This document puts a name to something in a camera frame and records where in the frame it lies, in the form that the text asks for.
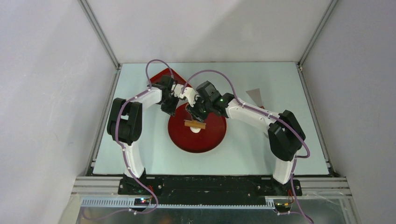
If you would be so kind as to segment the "wooden dough roller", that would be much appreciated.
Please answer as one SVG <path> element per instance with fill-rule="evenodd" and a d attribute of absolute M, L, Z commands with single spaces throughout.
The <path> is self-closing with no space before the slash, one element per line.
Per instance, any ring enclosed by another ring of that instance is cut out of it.
<path fill-rule="evenodd" d="M 193 117 L 190 119 L 184 119 L 184 125 L 187 127 L 192 127 L 192 128 L 199 128 L 199 129 L 205 129 L 206 128 L 206 123 L 200 122 Z"/>

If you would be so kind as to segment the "round red plate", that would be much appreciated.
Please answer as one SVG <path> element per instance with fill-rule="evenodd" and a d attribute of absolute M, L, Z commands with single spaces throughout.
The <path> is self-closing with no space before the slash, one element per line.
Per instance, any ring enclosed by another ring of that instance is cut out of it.
<path fill-rule="evenodd" d="M 168 134 L 172 142 L 189 153 L 205 153 L 213 150 L 224 139 L 227 130 L 226 118 L 211 113 L 204 121 L 205 128 L 193 128 L 185 123 L 192 121 L 186 111 L 187 104 L 176 109 L 168 121 Z"/>

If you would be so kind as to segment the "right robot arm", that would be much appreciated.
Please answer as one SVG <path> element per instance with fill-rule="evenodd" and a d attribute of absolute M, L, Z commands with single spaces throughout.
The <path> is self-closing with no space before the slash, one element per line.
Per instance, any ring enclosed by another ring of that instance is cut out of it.
<path fill-rule="evenodd" d="M 197 89 L 183 86 L 179 97 L 187 99 L 189 104 L 186 110 L 194 120 L 203 122 L 213 113 L 242 121 L 262 131 L 268 138 L 270 150 L 276 159 L 272 190 L 277 195 L 284 195 L 289 191 L 294 161 L 298 150 L 305 146 L 306 138 L 291 111 L 275 113 L 248 104 L 232 93 L 221 94 L 209 81 L 205 81 Z"/>

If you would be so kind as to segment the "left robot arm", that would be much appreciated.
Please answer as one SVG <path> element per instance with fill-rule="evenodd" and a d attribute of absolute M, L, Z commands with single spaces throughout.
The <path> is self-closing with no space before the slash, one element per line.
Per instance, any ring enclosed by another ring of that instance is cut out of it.
<path fill-rule="evenodd" d="M 159 82 L 130 99 L 115 98 L 113 100 L 107 133 L 121 146 L 126 166 L 124 174 L 134 177 L 129 187 L 136 194 L 143 194 L 148 188 L 148 182 L 141 178 L 145 173 L 145 167 L 136 143 L 142 133 L 142 114 L 145 109 L 160 105 L 162 112 L 175 116 L 179 102 L 175 94 L 177 84 L 178 81 L 173 76 L 162 76 Z"/>

